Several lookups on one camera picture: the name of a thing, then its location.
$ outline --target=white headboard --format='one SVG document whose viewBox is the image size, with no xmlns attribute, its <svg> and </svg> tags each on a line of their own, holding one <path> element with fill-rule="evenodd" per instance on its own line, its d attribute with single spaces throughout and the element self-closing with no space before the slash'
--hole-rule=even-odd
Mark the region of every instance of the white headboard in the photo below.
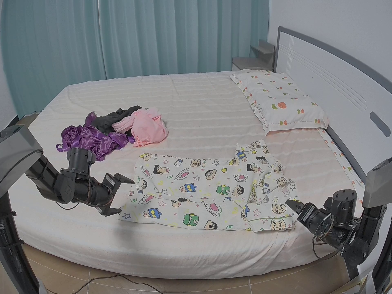
<svg viewBox="0 0 392 294">
<path fill-rule="evenodd" d="M 365 182 L 392 157 L 392 83 L 354 57 L 279 27 L 274 72 L 287 73 L 326 112 L 328 133 Z"/>
</svg>

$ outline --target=teal curtain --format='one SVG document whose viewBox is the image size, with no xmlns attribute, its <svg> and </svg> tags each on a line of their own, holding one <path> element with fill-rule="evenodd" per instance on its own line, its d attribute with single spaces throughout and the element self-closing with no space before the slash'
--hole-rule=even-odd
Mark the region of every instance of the teal curtain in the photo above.
<svg viewBox="0 0 392 294">
<path fill-rule="evenodd" d="M 98 0 L 3 0 L 1 44 L 19 116 L 65 86 L 105 79 Z"/>
<path fill-rule="evenodd" d="M 99 0 L 107 78 L 231 70 L 267 39 L 269 0 Z"/>
</svg>

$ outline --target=gray headboard trim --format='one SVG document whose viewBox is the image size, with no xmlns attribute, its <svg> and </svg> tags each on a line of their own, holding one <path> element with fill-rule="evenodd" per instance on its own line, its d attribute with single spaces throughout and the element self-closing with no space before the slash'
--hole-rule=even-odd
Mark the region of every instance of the gray headboard trim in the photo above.
<svg viewBox="0 0 392 294">
<path fill-rule="evenodd" d="M 279 26 L 278 31 L 277 31 L 277 43 L 276 43 L 276 55 L 275 55 L 275 62 L 274 62 L 274 72 L 276 72 L 277 57 L 278 57 L 278 53 L 279 53 L 280 32 L 285 32 L 291 36 L 297 37 L 299 39 L 302 39 L 303 41 L 309 42 L 312 45 L 315 45 L 321 49 L 324 49 L 325 51 L 327 51 L 329 53 L 332 53 L 334 56 L 337 56 L 338 58 L 342 59 L 343 61 L 346 61 L 347 63 L 356 67 L 361 72 L 365 73 L 367 76 L 369 76 L 371 79 L 375 80 L 377 83 L 379 83 L 382 87 L 384 87 L 387 91 L 389 91 L 392 94 L 392 82 L 389 81 L 384 76 L 382 76 L 379 72 L 372 69 L 370 66 L 364 64 L 363 62 L 359 61 L 358 59 L 355 59 L 353 56 L 350 56 L 347 53 L 345 53 L 345 52 L 343 52 L 333 46 L 326 44 L 325 42 L 321 42 L 317 39 L 314 39 L 314 38 L 309 37 L 307 35 L 301 34 L 300 32 L 296 32 L 291 29 L 285 28 L 283 26 Z"/>
<path fill-rule="evenodd" d="M 362 170 L 361 166 L 355 159 L 355 157 L 352 155 L 350 150 L 346 147 L 346 145 L 342 142 L 342 140 L 339 138 L 339 136 L 335 133 L 334 130 L 332 130 L 331 126 L 328 126 L 326 129 L 327 133 L 331 136 L 333 139 L 334 143 L 336 146 L 341 150 L 341 152 L 345 155 L 346 159 L 350 162 L 351 167 L 353 170 L 357 173 L 357 175 L 360 177 L 361 181 L 363 183 L 366 183 L 366 174 Z"/>
<path fill-rule="evenodd" d="M 381 120 L 380 117 L 373 111 L 370 112 L 370 120 L 372 120 L 373 123 L 377 125 L 377 127 L 380 129 L 381 132 L 383 132 L 386 137 L 391 136 L 391 130 L 388 125 L 386 125 L 385 122 Z"/>
</svg>

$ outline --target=pillowcase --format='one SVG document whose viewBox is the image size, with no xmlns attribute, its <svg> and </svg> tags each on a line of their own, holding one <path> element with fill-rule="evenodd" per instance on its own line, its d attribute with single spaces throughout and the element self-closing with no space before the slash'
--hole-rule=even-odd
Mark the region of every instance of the pillowcase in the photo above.
<svg viewBox="0 0 392 294">
<path fill-rule="evenodd" d="M 324 110 L 287 74 L 248 70 L 230 78 L 248 99 L 266 135 L 272 130 L 328 127 Z"/>
</svg>

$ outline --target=white fitted sheet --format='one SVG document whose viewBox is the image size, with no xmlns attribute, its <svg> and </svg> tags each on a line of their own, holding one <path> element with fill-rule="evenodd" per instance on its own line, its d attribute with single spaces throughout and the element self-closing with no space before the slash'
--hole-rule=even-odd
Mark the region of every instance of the white fitted sheet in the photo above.
<svg viewBox="0 0 392 294">
<path fill-rule="evenodd" d="M 91 167 L 98 181 L 105 173 L 116 172 L 132 178 L 142 153 L 230 159 L 237 143 L 262 138 L 282 161 L 285 175 L 296 180 L 304 202 L 321 207 L 334 191 L 353 188 L 316 129 L 264 136 L 246 97 L 229 78 L 231 73 L 140 76 L 71 85 L 42 111 L 30 130 L 60 170 L 68 167 L 68 161 L 55 144 L 61 142 L 65 127 L 82 125 L 92 110 L 106 115 L 133 105 L 155 106 L 169 129 L 167 139 L 145 147 L 128 144 L 114 151 Z M 127 186 L 120 190 L 116 201 L 127 193 Z M 197 279 L 257 275 L 316 260 L 312 235 L 302 225 L 284 232 L 253 233 L 119 221 L 117 215 L 105 218 L 83 204 L 65 211 L 42 198 L 24 175 L 9 194 L 18 214 L 18 232 L 26 243 L 90 267 L 144 277 Z M 324 245 L 317 251 L 323 256 L 333 249 Z"/>
</svg>

